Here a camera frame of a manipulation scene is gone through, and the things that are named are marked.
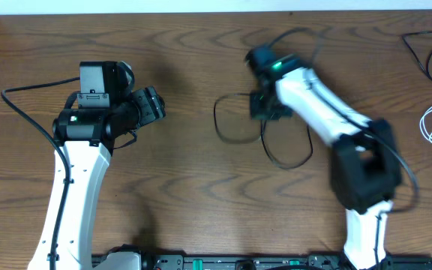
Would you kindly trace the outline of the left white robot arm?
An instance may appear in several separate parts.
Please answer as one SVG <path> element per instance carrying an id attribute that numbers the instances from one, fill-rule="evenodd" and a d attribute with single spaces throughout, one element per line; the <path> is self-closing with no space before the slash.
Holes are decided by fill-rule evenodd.
<path id="1" fill-rule="evenodd" d="M 104 175 L 116 138 L 165 117 L 151 86 L 134 89 L 123 61 L 83 61 L 80 90 L 52 125 L 55 173 L 46 220 L 29 269 L 153 269 L 153 256 L 123 244 L 92 256 L 92 236 Z"/>

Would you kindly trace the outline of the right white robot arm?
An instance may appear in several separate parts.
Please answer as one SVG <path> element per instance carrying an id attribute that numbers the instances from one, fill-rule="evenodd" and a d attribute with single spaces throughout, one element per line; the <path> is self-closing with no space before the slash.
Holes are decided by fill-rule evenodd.
<path id="1" fill-rule="evenodd" d="M 278 57 L 265 44 L 245 61 L 259 85 L 251 117 L 266 124 L 295 113 L 316 132 L 330 150 L 331 189 L 346 209 L 344 255 L 353 269 L 381 266 L 386 221 L 402 182 L 390 124 L 356 112 L 295 55 Z"/>

